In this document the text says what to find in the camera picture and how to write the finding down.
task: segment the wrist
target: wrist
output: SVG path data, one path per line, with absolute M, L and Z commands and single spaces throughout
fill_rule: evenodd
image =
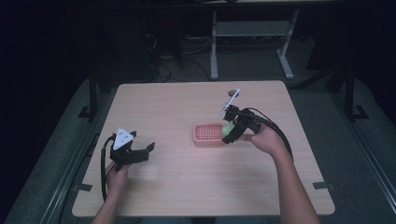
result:
M 108 193 L 105 203 L 111 203 L 118 205 L 120 203 L 121 196 L 118 193 Z
M 283 160 L 291 160 L 291 155 L 285 146 L 274 148 L 270 153 L 270 156 L 274 161 L 283 161 Z

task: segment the black wall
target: black wall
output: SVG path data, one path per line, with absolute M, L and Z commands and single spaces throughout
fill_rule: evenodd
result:
M 88 73 L 81 57 L 82 26 L 67 4 L 2 1 L 0 10 L 3 222 Z
M 396 2 L 361 1 L 334 7 L 326 15 L 311 54 L 309 68 L 338 63 L 372 91 L 378 105 L 396 125 Z

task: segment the human arm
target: human arm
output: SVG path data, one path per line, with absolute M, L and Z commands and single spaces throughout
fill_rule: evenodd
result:
M 274 160 L 279 189 L 281 223 L 320 223 L 303 183 L 297 174 L 291 155 L 279 135 L 265 124 L 257 134 L 244 134 L 259 150 Z
M 116 172 L 113 169 L 114 164 L 113 161 L 106 168 L 106 174 L 108 174 L 106 179 L 107 197 L 98 210 L 92 224 L 113 223 L 117 214 L 117 209 L 122 201 L 128 179 L 128 169 L 131 165 L 124 165 Z

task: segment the small basket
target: small basket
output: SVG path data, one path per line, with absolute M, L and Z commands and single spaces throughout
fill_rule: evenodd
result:
M 194 144 L 198 147 L 224 146 L 221 123 L 198 123 L 194 126 Z

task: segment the light wood table surface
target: light wood table surface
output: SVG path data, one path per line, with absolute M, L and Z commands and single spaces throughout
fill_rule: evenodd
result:
M 318 214 L 334 211 L 303 127 L 280 81 L 128 84 L 118 88 L 73 207 L 77 217 L 95 216 L 103 203 L 100 152 L 119 127 L 137 131 L 132 149 L 155 148 L 133 164 L 119 214 L 131 217 L 219 217 L 279 215 L 276 168 L 271 157 L 249 142 L 197 147 L 196 123 L 224 122 L 219 111 L 227 92 L 240 89 L 233 105 L 255 107 L 288 137 L 294 163 Z M 110 163 L 107 145 L 106 163 Z

